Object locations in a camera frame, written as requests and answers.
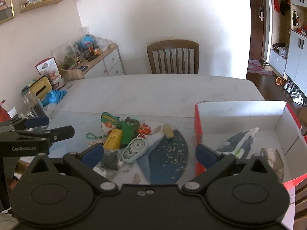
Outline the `colourful fabric pouch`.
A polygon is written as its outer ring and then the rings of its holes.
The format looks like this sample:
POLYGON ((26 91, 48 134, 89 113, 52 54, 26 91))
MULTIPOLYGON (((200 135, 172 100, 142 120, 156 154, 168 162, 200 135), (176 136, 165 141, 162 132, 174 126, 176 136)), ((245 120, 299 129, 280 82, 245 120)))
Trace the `colourful fabric pouch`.
POLYGON ((85 136, 87 139, 102 139, 108 137, 114 129, 121 129, 120 117, 111 115, 108 112, 103 112, 100 116, 100 126, 102 129, 102 135, 96 136, 92 133, 87 133, 85 136))

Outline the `brown entrance door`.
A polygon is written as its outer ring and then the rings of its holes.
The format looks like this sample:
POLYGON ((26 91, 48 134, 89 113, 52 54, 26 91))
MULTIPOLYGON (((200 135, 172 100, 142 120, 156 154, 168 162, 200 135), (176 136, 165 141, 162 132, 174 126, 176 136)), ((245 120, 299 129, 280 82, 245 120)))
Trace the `brown entrance door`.
POLYGON ((265 0, 250 0, 251 37, 250 60, 263 60, 266 35, 266 5, 265 0))

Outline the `round patterned table mat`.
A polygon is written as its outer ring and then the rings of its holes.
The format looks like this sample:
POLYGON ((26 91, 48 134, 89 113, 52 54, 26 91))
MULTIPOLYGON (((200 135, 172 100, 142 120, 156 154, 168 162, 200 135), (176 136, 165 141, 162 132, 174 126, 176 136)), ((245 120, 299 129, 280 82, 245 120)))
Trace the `round patterned table mat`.
MULTIPOLYGON (((106 179, 122 184, 174 184, 184 174, 189 159, 188 144, 178 129, 172 126, 174 138, 168 140, 162 130, 165 122, 139 121, 151 128, 146 137, 148 150, 133 163, 124 163, 121 159, 127 146, 118 149, 118 170, 104 169, 100 162, 93 168, 106 179)), ((108 137, 98 139, 105 143, 108 137)))

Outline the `white drawer sideboard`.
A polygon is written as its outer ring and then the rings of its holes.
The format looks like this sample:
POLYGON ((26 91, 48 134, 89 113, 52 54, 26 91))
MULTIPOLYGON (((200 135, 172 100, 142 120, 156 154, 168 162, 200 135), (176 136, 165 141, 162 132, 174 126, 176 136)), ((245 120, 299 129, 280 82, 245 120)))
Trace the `white drawer sideboard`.
POLYGON ((71 71, 75 72, 71 78, 72 80, 113 77, 125 74, 120 52, 115 43, 110 44, 108 49, 94 60, 84 60, 71 71))

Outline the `red kettle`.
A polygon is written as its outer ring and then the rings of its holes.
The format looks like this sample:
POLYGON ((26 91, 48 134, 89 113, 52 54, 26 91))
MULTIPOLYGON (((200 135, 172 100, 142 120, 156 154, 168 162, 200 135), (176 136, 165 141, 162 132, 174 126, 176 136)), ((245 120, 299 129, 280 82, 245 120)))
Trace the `red kettle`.
POLYGON ((5 101, 6 100, 0 102, 0 122, 10 121, 12 119, 8 112, 3 108, 5 101))

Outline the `blue cloth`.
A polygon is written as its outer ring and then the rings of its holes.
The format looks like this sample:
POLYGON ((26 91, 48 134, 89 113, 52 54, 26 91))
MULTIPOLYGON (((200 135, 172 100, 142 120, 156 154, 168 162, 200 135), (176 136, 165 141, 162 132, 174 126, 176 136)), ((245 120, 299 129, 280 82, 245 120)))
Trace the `blue cloth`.
POLYGON ((52 90, 42 100, 42 105, 58 104, 67 94, 66 90, 52 90))

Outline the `small yellow box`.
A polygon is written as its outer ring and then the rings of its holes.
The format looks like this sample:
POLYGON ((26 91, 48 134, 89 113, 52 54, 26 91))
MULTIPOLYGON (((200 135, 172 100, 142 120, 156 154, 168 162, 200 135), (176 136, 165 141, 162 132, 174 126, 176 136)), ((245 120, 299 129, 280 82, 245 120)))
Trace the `small yellow box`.
POLYGON ((122 130, 113 129, 109 134, 106 142, 104 143, 104 149, 106 150, 118 150, 121 146, 122 130))

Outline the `orange red flower toy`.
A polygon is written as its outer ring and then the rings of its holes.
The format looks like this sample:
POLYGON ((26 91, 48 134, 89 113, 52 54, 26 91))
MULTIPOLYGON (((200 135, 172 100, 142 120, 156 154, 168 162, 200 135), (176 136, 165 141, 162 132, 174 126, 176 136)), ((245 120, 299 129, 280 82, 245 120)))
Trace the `orange red flower toy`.
POLYGON ((143 123, 140 125, 138 131, 137 131, 137 137, 146 138, 151 134, 151 128, 146 124, 143 123))

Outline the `red patterned door rug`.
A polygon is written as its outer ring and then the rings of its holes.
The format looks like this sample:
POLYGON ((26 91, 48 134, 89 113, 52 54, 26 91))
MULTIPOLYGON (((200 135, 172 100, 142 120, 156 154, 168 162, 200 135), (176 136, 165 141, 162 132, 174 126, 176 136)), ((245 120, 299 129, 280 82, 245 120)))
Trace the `red patterned door rug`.
POLYGON ((266 71, 258 60, 249 60, 247 73, 261 74, 261 75, 274 75, 273 71, 266 71))

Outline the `light green correction tape dispenser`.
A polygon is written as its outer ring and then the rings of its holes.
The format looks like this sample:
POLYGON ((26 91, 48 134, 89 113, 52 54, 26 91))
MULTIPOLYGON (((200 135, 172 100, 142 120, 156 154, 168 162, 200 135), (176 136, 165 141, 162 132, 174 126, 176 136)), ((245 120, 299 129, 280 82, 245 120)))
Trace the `light green correction tape dispenser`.
POLYGON ((121 159, 124 163, 133 163, 148 150, 147 140, 142 137, 134 138, 123 151, 121 159))

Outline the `red white snack bag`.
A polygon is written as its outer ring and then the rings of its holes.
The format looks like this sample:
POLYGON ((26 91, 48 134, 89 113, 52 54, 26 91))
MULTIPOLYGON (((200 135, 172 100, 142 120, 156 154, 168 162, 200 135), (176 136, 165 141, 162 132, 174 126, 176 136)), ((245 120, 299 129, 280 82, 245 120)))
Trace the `red white snack bag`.
POLYGON ((54 57, 42 60, 35 67, 41 76, 46 76, 50 80, 53 90, 65 86, 54 57))

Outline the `white wall cabinet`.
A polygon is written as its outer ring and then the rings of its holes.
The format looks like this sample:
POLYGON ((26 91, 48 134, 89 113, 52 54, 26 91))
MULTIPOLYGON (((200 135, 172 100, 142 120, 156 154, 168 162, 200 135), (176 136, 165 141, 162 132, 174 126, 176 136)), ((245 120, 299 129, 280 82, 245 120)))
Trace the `white wall cabinet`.
POLYGON ((269 64, 306 94, 306 0, 271 0, 269 64))

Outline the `clear glass jar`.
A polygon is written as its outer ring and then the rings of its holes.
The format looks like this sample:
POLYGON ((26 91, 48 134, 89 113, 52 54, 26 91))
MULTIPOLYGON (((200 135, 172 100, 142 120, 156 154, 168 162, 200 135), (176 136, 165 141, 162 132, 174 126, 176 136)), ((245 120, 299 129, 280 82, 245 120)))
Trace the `clear glass jar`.
POLYGON ((28 91, 24 96, 23 100, 25 105, 28 107, 31 115, 34 118, 45 117, 45 125, 46 128, 50 124, 50 118, 47 116, 46 111, 43 108, 41 101, 36 97, 35 93, 28 91))

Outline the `green plush toy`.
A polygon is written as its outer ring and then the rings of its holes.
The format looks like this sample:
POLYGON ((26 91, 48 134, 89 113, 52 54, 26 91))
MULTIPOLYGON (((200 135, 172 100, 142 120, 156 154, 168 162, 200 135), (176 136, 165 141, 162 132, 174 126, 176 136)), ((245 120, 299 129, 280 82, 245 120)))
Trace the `green plush toy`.
POLYGON ((127 146, 131 140, 137 137, 139 128, 139 121, 131 117, 127 117, 120 122, 120 129, 122 130, 121 147, 127 146))

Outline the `silver snack packet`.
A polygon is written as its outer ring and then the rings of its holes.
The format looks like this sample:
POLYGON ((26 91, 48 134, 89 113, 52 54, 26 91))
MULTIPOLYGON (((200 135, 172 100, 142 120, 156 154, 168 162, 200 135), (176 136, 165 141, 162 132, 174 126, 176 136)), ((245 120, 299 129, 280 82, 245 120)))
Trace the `silver snack packet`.
POLYGON ((261 156, 268 162, 280 182, 284 180, 285 167, 277 149, 261 148, 261 156))

